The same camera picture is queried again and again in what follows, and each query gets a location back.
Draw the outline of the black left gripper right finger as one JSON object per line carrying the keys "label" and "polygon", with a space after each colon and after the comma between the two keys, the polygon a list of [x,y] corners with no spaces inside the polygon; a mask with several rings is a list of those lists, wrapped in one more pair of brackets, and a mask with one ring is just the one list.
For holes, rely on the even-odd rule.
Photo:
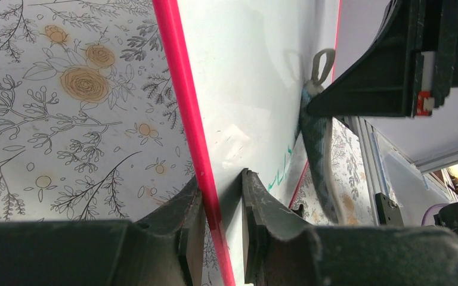
{"label": "black left gripper right finger", "polygon": [[458,235],[437,227],[315,226],[242,170],[245,283],[458,285]]}

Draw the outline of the grey glitter eraser mitt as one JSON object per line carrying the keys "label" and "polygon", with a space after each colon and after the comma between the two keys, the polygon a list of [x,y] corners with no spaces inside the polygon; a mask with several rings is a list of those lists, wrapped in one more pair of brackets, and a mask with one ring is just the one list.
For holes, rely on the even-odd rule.
{"label": "grey glitter eraser mitt", "polygon": [[331,117],[314,117],[307,113],[307,106],[324,91],[322,83],[327,79],[335,62],[336,51],[332,48],[322,49],[313,58],[311,78],[303,85],[299,113],[301,131],[312,184],[322,209],[333,223],[347,225],[344,207],[336,196],[335,177],[331,166],[333,119]]}

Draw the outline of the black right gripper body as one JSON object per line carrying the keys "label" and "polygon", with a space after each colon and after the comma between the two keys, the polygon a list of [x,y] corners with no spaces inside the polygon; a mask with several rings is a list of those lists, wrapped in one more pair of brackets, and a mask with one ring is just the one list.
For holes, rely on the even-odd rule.
{"label": "black right gripper body", "polygon": [[413,116],[430,116],[458,88],[458,1],[419,1]]}

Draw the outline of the pink framed whiteboard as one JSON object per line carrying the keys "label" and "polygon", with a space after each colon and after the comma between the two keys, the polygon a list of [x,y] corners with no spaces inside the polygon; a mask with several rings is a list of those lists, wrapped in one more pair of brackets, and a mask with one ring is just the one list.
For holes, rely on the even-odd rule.
{"label": "pink framed whiteboard", "polygon": [[307,160],[297,135],[312,59],[334,48],[339,1],[154,1],[219,276],[243,285],[237,178],[256,172],[284,205]]}

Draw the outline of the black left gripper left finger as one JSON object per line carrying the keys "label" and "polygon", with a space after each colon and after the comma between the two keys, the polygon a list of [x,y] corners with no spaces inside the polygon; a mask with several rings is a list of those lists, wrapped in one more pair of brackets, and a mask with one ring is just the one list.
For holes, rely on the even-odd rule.
{"label": "black left gripper left finger", "polygon": [[196,179],[144,218],[0,223],[0,285],[200,285]]}

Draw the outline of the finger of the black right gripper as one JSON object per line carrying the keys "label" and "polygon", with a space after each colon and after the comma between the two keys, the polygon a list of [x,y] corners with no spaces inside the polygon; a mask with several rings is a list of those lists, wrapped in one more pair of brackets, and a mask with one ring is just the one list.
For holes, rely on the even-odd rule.
{"label": "finger of the black right gripper", "polygon": [[307,105],[310,116],[411,115],[421,1],[390,1],[368,50]]}

